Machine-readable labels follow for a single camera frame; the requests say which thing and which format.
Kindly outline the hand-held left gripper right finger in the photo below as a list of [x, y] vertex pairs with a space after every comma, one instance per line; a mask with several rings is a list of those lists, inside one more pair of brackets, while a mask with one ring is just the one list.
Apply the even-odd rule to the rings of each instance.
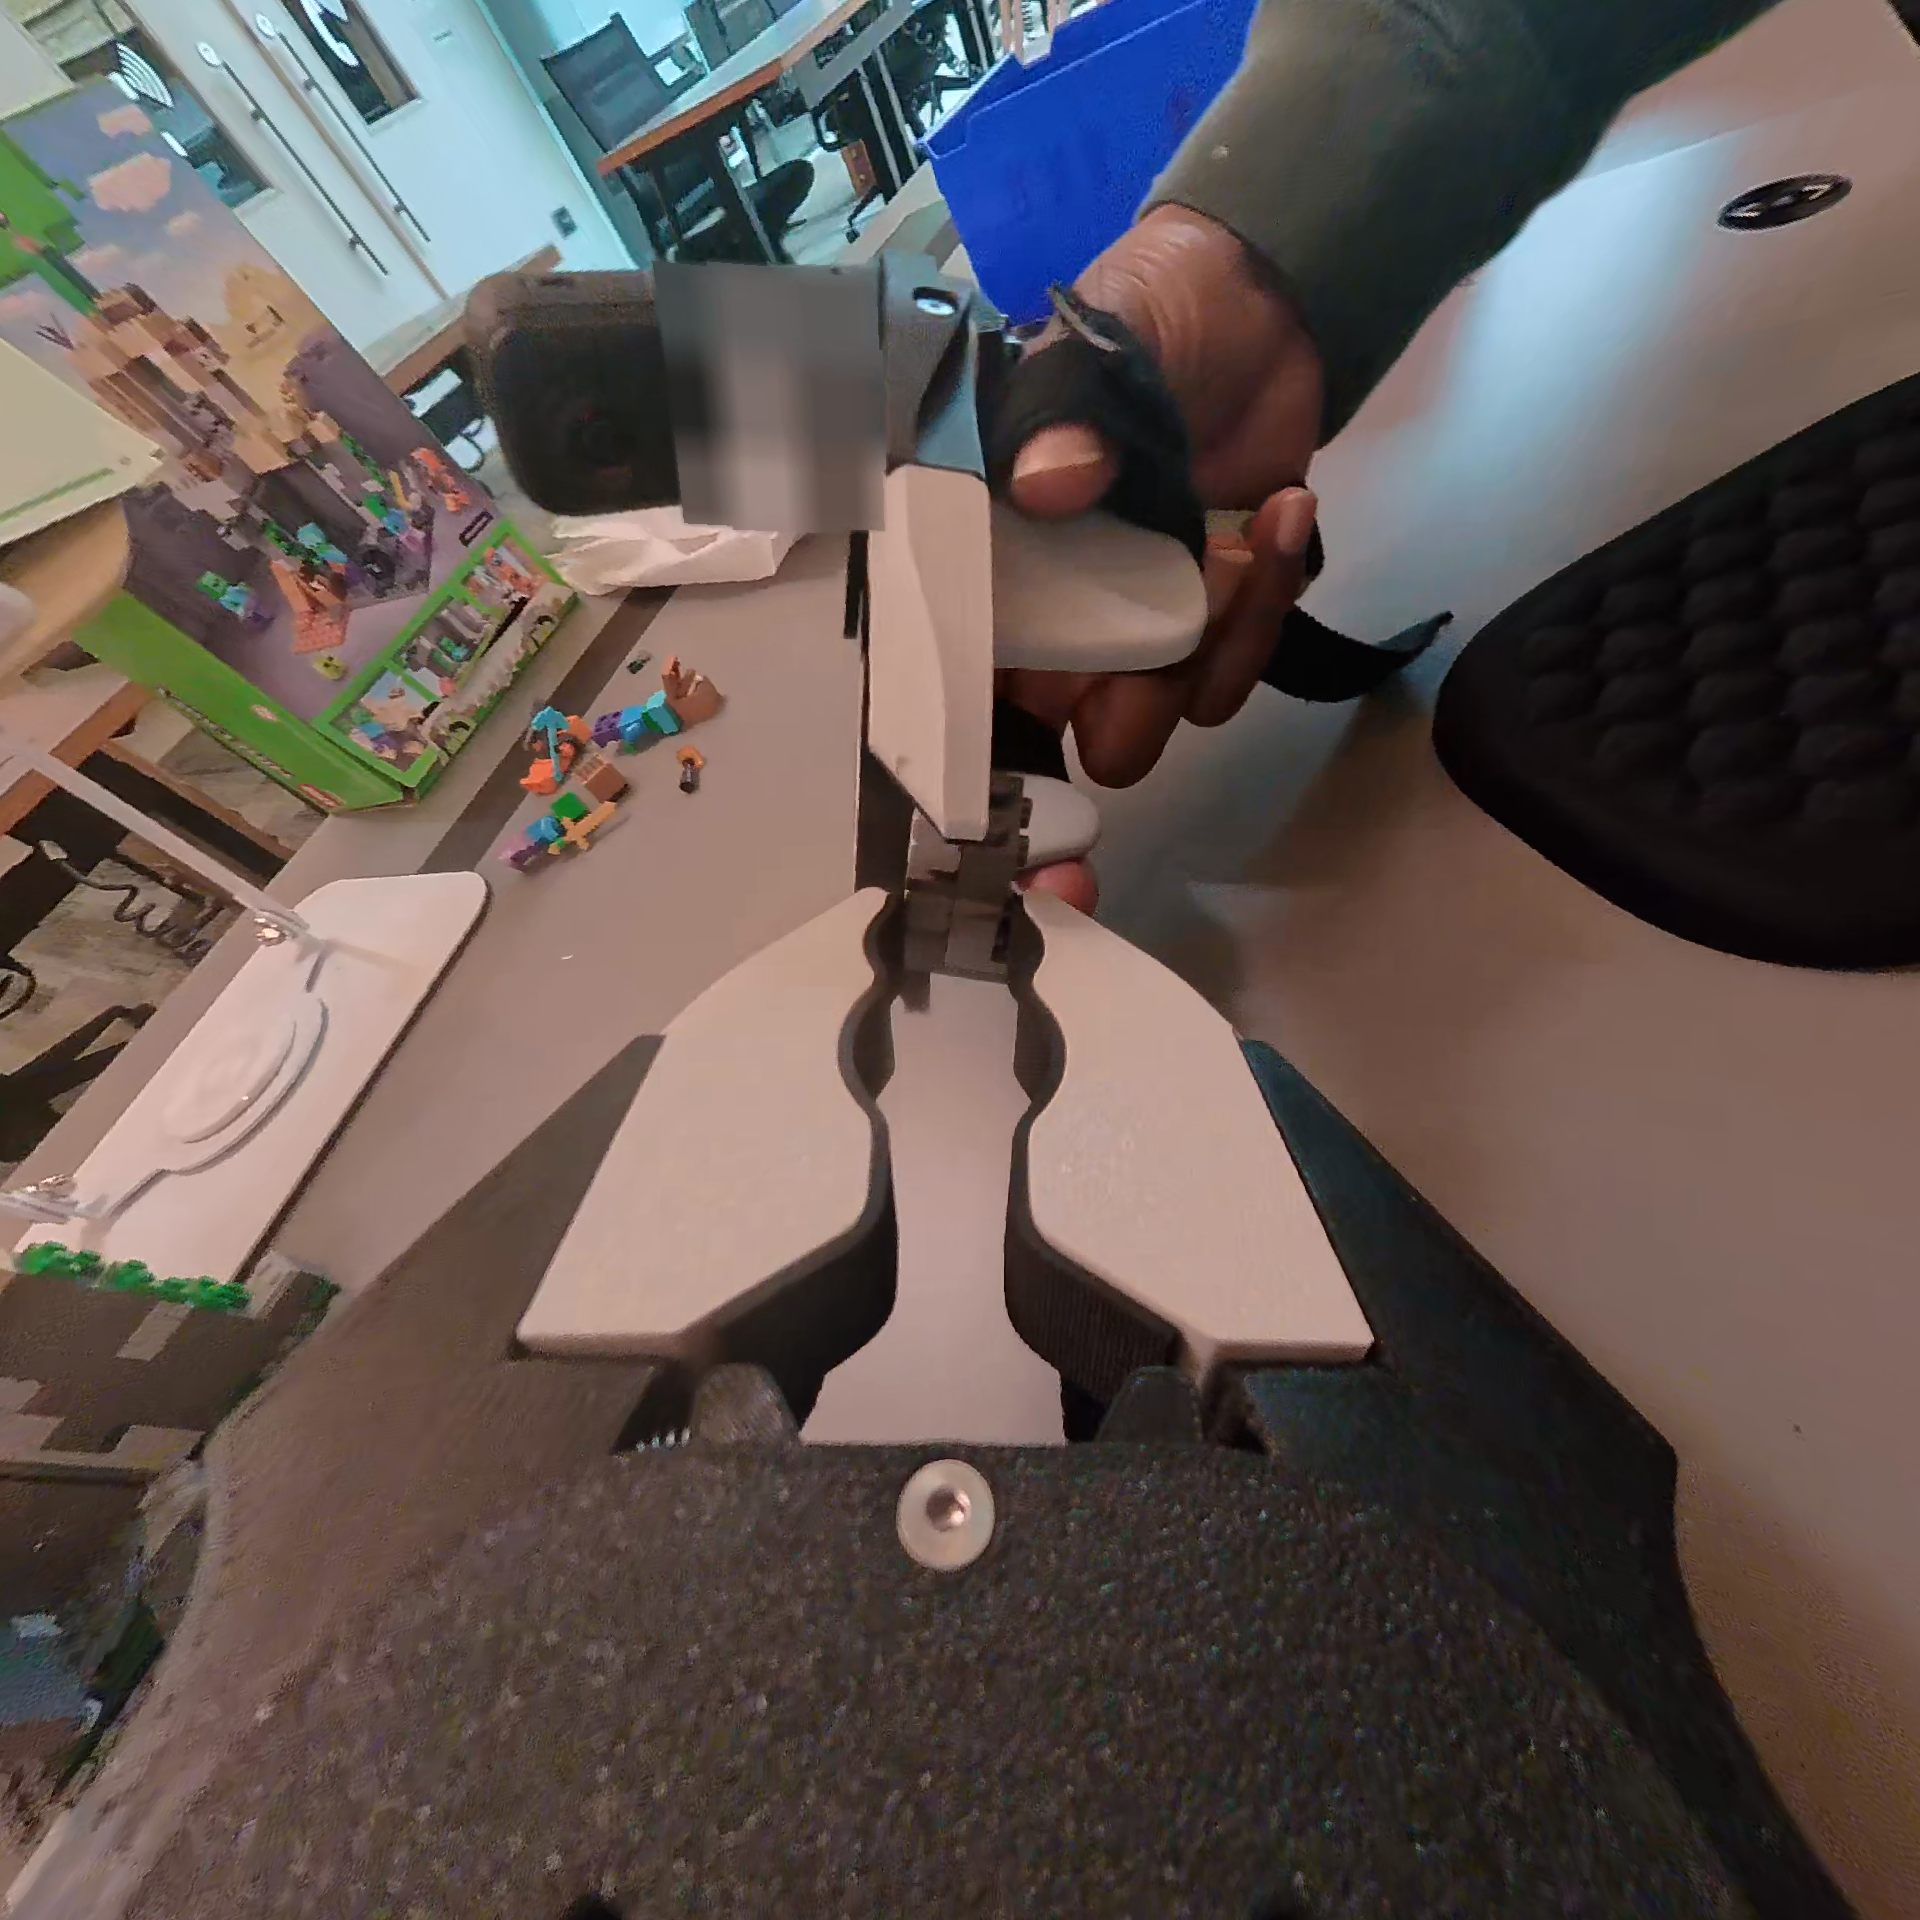
[[1075, 1391], [1144, 1366], [1360, 1362], [1375, 1343], [1238, 1033], [1149, 954], [1054, 895], [1014, 939], [1004, 1295]]

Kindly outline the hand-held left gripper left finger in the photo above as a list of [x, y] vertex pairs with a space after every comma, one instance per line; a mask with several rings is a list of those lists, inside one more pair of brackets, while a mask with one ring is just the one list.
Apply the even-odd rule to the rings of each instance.
[[726, 1362], [803, 1421], [896, 1302], [896, 1199], [868, 886], [690, 1001], [659, 1050], [517, 1324], [536, 1357]]

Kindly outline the grey toy brick assembly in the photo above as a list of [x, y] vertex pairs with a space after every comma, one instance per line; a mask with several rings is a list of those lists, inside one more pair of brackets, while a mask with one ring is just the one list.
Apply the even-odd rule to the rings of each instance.
[[1004, 987], [1031, 801], [1020, 775], [994, 773], [987, 829], [942, 837], [914, 811], [902, 873], [901, 1001], [920, 1014], [935, 975]]

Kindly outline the person's right forearm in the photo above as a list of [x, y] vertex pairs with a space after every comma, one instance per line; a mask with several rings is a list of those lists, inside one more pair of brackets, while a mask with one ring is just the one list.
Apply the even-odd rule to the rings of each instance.
[[1320, 441], [1645, 89], [1770, 2], [1262, 2], [1143, 209], [1244, 243], [1324, 370]]

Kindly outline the grey desk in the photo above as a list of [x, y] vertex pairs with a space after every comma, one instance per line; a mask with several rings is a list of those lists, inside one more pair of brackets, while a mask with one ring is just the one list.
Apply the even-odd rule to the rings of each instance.
[[[1746, 187], [1853, 181], [1778, 230]], [[1526, 587], [1915, 367], [1915, 42], [1778, 5], [1607, 134], [1326, 459], [1311, 605]], [[1684, 1587], [1766, 1775], [1861, 1915], [1915, 1915], [1915, 975], [1718, 955], [1484, 819], [1427, 746], [1439, 666], [1340, 723], [1262, 693], [1112, 814], [1117, 933], [1189, 975], [1677, 1451]], [[756, 1541], [718, 1449], [610, 1451], [608, 1381], [455, 1357], [560, 1233], [643, 1033], [846, 881], [851, 775], [778, 775], [782, 894], [554, 961], [504, 894], [325, 1164], [357, 1277], [208, 1453], [178, 1645], [16, 1915], [1254, 1915], [1263, 1818], [1333, 1708], [1226, 1695], [1144, 1447], [1020, 1458], [1043, 1554], [908, 1565], [853, 1447]]]

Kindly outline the person's right hand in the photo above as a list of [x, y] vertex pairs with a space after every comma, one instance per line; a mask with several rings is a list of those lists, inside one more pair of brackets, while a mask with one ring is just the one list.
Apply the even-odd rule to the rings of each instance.
[[1143, 677], [997, 677], [1004, 701], [1071, 742], [1091, 782], [1124, 788], [1158, 764], [1182, 724], [1223, 726], [1262, 679], [1306, 587], [1324, 375], [1262, 261], [1189, 209], [1148, 210], [1077, 291], [1156, 362], [1184, 419], [1199, 499], [1238, 515], [1237, 533], [1210, 542], [1210, 625], [1186, 660]]

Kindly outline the blue plastic bin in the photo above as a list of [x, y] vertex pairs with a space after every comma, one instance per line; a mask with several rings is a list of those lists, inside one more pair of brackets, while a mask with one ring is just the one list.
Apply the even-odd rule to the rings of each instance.
[[976, 283], [1031, 324], [1120, 237], [1240, 63], [1253, 2], [1109, 2], [1002, 59], [923, 153]]

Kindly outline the white paper bag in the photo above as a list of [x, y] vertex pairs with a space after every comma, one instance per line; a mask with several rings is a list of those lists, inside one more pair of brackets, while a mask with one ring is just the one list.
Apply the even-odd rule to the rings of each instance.
[[588, 597], [687, 586], [756, 586], [778, 577], [794, 534], [687, 521], [682, 507], [556, 516], [550, 557]]

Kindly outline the wooden office table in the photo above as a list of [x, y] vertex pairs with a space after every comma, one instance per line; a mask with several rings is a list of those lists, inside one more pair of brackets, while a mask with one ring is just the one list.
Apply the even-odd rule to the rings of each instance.
[[788, 82], [805, 107], [813, 107], [835, 85], [813, 53], [863, 6], [866, 2], [794, 5], [694, 86], [675, 97], [668, 107], [618, 142], [591, 169], [602, 178], [613, 178], [626, 166], [654, 165], [659, 153], [678, 142], [707, 140], [708, 123], [719, 127], [733, 123], [746, 102], [779, 82]]

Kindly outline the toy figure with yellow sword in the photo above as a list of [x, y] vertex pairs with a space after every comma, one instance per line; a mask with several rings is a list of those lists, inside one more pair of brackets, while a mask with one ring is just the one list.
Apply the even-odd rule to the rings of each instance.
[[556, 796], [495, 859], [517, 873], [540, 873], [546, 862], [588, 853], [591, 838], [618, 819], [615, 801], [591, 801], [581, 793]]

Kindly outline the white book stand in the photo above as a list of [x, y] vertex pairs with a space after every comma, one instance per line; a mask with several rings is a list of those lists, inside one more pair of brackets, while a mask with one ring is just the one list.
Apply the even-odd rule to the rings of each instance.
[[26, 782], [98, 814], [231, 905], [247, 961], [70, 1167], [5, 1180], [5, 1245], [53, 1243], [157, 1279], [248, 1279], [272, 1233], [466, 949], [476, 873], [334, 881], [287, 905], [83, 773], [35, 732], [23, 674], [108, 611], [127, 571], [114, 502], [5, 549], [5, 798]]

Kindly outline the black office chair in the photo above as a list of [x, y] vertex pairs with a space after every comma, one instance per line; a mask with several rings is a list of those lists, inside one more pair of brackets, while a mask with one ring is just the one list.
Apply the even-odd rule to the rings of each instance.
[[602, 153], [652, 125], [703, 78], [639, 47], [630, 23], [615, 13], [603, 27], [558, 53], [542, 68]]

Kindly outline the grey toy brick building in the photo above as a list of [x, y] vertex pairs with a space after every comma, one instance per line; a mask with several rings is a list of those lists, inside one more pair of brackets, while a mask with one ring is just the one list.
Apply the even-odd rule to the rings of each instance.
[[67, 1775], [157, 1659], [186, 1602], [202, 1453], [339, 1289], [263, 1265], [248, 1302], [206, 1279], [110, 1285], [26, 1251], [2, 1295], [5, 1787]]

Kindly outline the black honeycomb cushion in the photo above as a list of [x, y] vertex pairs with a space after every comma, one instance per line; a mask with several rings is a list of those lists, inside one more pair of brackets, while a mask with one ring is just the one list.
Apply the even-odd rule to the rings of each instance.
[[1582, 890], [1790, 969], [1917, 963], [1917, 375], [1531, 587], [1431, 714]]

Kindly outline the toy instruction booklet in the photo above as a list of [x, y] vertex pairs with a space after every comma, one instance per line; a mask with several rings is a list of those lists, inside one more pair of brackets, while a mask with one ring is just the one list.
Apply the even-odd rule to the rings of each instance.
[[2, 547], [148, 484], [157, 444], [2, 342]]

